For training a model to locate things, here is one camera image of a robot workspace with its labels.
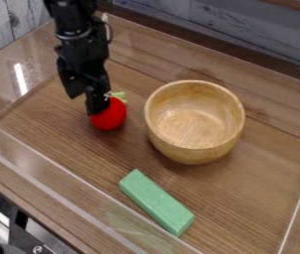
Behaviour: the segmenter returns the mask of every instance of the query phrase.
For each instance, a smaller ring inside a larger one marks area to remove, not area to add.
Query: wooden bowl
[[[220,85],[183,80],[162,86],[145,106],[150,141],[175,161],[197,165],[223,157],[244,126],[237,97]]]

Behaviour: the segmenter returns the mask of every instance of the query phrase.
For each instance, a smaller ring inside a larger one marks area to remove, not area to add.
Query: rectangular block
[[[180,236],[195,222],[195,215],[183,204],[138,170],[122,179],[120,187],[162,227]]]

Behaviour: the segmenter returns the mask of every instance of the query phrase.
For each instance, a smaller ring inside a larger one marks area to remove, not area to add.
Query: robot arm
[[[92,16],[97,0],[45,0],[57,23],[58,71],[70,98],[86,94],[89,115],[110,105],[110,81],[104,64],[109,58],[105,23]]]

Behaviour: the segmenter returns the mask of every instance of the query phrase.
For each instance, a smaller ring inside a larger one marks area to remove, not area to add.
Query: green block
[[[181,236],[195,222],[195,215],[183,204],[138,170],[121,180],[120,187],[162,227]]]

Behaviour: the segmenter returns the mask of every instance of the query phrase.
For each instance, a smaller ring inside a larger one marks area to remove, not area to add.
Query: gray wall
[[[260,0],[113,0],[114,4],[300,64],[300,12]]]
[[[0,0],[0,49],[49,20],[42,0]]]

